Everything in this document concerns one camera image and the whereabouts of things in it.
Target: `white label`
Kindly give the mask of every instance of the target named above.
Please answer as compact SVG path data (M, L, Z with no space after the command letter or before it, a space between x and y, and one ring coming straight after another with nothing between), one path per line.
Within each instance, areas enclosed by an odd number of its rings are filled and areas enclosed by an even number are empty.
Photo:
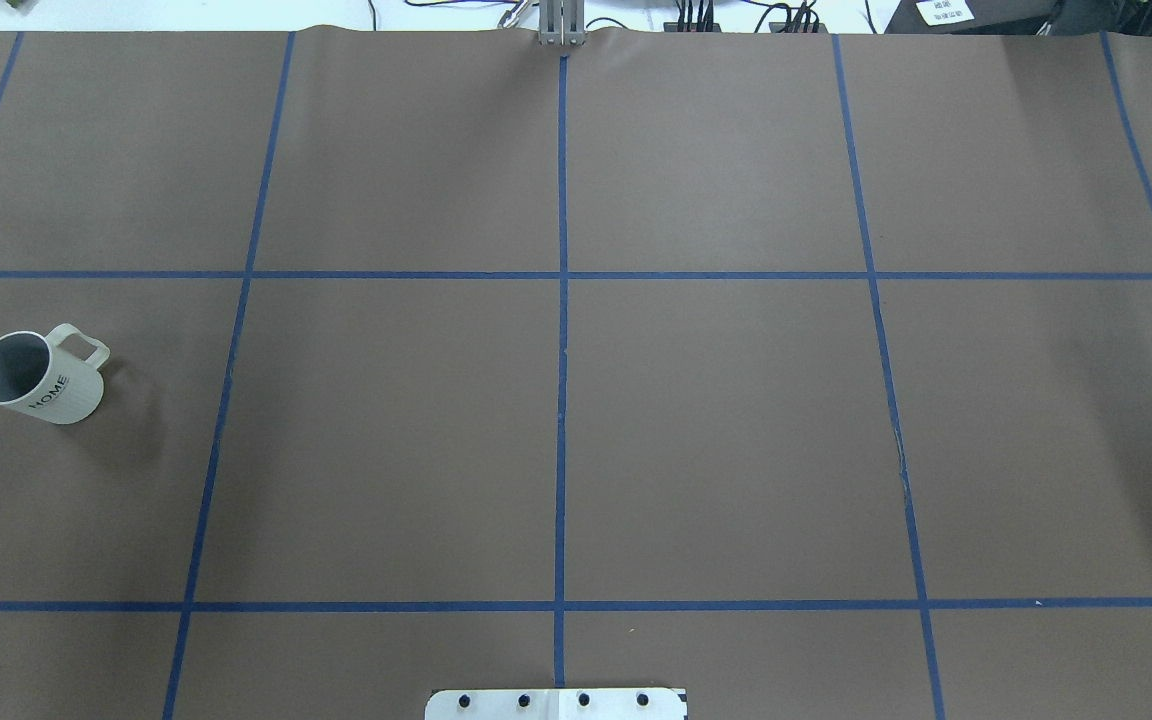
M972 8L968 8L967 0L924 0L916 6L918 13L923 14L923 22L930 26L947 26L975 20Z

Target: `mug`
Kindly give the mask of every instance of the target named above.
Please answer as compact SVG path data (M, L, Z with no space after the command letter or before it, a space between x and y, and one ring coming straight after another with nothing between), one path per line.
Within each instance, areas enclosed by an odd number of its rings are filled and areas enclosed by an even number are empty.
M69 336L83 338L96 351L78 359L60 347ZM58 425L77 423L105 395L100 365L108 359L104 342L69 323L56 325L46 336L31 331L5 334L0 338L0 407Z

